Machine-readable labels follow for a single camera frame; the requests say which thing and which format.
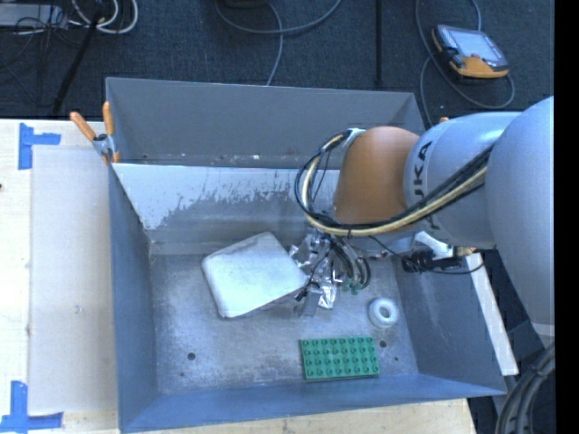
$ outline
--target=white tape roll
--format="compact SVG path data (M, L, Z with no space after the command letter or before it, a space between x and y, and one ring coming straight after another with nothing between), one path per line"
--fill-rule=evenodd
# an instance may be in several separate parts
M388 297L379 297L370 304L368 316L374 326L387 328L398 321L398 306Z

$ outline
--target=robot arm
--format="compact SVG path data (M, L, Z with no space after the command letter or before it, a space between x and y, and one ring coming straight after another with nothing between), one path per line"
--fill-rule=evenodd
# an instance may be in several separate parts
M297 191L314 227L386 244L426 233L453 248L497 249L537 333L554 338L553 97L522 113L447 120L421 137L367 130L346 151L329 217L308 210L318 161Z

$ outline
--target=electronic device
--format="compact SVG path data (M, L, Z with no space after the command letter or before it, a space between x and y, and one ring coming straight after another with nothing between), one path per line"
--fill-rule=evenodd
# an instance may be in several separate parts
M460 80L492 80L508 74L505 55L482 31L438 24L432 38L441 62Z

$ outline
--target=green lego plate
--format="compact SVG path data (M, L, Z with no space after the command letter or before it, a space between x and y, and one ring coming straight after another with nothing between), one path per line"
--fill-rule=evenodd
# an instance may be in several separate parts
M365 378L380 374L371 336L301 339L299 346L306 381Z

